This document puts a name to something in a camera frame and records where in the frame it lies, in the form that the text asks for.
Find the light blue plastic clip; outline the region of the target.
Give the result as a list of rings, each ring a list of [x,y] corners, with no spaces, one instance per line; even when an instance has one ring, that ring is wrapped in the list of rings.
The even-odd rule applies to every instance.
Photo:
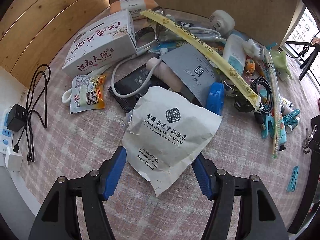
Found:
[[[287,192],[294,192],[295,191],[296,185],[297,185],[298,174],[299,174],[299,166],[295,166],[293,168],[292,175],[291,175],[289,184],[286,189]]]

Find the white shower cap packet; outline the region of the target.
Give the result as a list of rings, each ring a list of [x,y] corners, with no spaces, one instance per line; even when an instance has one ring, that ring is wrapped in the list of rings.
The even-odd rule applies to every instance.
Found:
[[[210,143],[222,121],[203,107],[159,86],[136,103],[122,143],[129,164],[159,196]]]

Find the white orange snack packet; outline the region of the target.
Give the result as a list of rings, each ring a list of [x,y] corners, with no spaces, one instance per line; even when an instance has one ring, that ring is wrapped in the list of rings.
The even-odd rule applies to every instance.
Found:
[[[70,113],[105,108],[104,83],[106,75],[78,75],[72,81]]]

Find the white usb charger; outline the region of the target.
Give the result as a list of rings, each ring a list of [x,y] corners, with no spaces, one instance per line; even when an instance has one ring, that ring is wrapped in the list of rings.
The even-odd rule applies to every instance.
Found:
[[[8,171],[20,172],[23,155],[18,146],[7,147],[5,154],[5,166]]]

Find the pink plaid tablecloth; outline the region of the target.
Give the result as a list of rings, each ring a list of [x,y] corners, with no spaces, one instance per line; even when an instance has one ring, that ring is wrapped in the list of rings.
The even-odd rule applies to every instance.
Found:
[[[101,110],[71,114],[62,104],[61,97],[72,82],[61,70],[70,46],[67,43],[50,63],[48,99],[36,105],[40,115],[48,115],[48,126],[32,117],[35,161],[21,167],[21,177],[39,202],[59,176],[78,178],[98,168],[121,145],[124,134],[125,112],[108,91],[104,91],[106,106]],[[300,123],[287,135],[286,149],[278,158],[271,156],[272,139],[261,137],[254,117],[239,113],[232,98],[225,100],[221,125],[202,153],[234,176],[258,175],[290,226],[308,179],[311,156],[303,153],[302,142],[311,119],[319,114],[319,91],[310,77],[298,78],[295,60],[287,59],[287,64],[292,80],[279,80],[279,90],[300,110]],[[287,192],[295,166],[299,166],[296,189]],[[212,205],[191,167],[156,197],[151,184],[130,165],[124,167],[114,195],[104,204],[116,239],[200,239]]]

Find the fruit pattern tube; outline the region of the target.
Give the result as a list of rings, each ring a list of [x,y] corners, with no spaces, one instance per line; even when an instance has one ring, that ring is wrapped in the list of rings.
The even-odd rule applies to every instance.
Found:
[[[274,137],[274,113],[273,111],[268,115],[263,113],[255,113],[255,117],[257,117],[256,121],[260,126],[261,129],[261,137],[266,139],[268,136],[271,138]],[[286,149],[286,132],[285,132],[285,125],[283,118],[280,120],[279,124],[279,131],[280,135],[278,136],[279,139],[279,151],[283,151]]]

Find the silver metal clamp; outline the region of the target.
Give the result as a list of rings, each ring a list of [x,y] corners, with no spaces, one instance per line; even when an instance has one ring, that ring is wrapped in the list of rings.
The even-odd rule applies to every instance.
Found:
[[[302,142],[303,153],[308,154],[310,152],[309,144],[312,140],[312,132],[306,129],[306,138]]]

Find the white power strip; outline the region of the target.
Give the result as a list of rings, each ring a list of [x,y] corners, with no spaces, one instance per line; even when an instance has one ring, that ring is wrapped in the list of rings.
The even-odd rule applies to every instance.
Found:
[[[14,131],[8,129],[8,115],[10,112],[10,108],[7,108],[4,110],[2,119],[1,119],[1,126],[0,126],[0,152],[3,155],[6,155],[7,147],[13,146],[13,137],[14,137]]]

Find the teal plastic clip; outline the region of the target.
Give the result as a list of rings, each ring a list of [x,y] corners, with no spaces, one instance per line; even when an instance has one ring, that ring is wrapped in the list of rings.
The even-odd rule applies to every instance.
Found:
[[[280,126],[281,134],[286,132],[287,134],[291,133],[292,130],[299,124],[300,118],[298,117],[300,114],[299,109],[293,110],[291,113],[283,116],[283,122]],[[271,137],[274,136],[274,117],[273,113],[264,116],[263,118],[265,129],[261,131],[261,137],[263,139],[267,138],[268,135]]]

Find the black charger adapter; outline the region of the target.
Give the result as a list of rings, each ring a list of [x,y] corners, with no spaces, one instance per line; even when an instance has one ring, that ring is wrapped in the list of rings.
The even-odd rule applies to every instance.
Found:
[[[25,125],[26,120],[27,110],[19,104],[14,104],[8,113],[7,128],[11,131],[18,132]]]

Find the wrapped chopsticks clear sleeve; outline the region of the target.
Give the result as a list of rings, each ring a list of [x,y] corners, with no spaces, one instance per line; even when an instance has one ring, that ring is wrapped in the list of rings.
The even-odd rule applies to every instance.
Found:
[[[273,153],[272,158],[277,159],[279,155],[279,149],[280,149],[280,139],[281,139],[281,107],[280,107],[280,101],[279,101],[279,86],[278,86],[278,80],[277,75],[275,71],[275,67],[272,61],[272,57],[270,54],[270,51],[263,46],[264,53],[265,53],[265,62],[267,64],[267,71],[270,78],[270,87],[272,91],[272,98],[273,98],[273,110],[274,110],[274,136],[273,136]]]

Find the green sponge cloth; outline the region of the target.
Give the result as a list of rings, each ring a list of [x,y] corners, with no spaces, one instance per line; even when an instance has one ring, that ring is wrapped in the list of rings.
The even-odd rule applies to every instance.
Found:
[[[272,61],[276,70],[277,76],[282,80],[292,80],[291,72],[287,66],[287,57],[285,51],[271,50]]]

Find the grey hotel sachet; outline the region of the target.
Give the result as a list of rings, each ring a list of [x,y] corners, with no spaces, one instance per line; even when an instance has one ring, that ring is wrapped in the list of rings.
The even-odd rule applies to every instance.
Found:
[[[191,44],[185,44],[161,55],[161,59],[204,107],[211,85],[220,81],[206,57]]]

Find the pink cosmetic tube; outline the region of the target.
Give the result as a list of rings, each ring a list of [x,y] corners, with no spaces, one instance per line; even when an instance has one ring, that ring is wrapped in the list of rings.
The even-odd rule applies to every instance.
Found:
[[[163,61],[154,69],[153,75],[177,93],[180,93],[184,87],[184,83],[180,78]]]

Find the white floral carton box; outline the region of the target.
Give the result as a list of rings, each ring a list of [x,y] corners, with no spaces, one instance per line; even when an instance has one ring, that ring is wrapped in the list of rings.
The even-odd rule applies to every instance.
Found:
[[[111,14],[76,35],[62,71],[74,78],[113,64],[137,51],[133,19],[127,9]]]

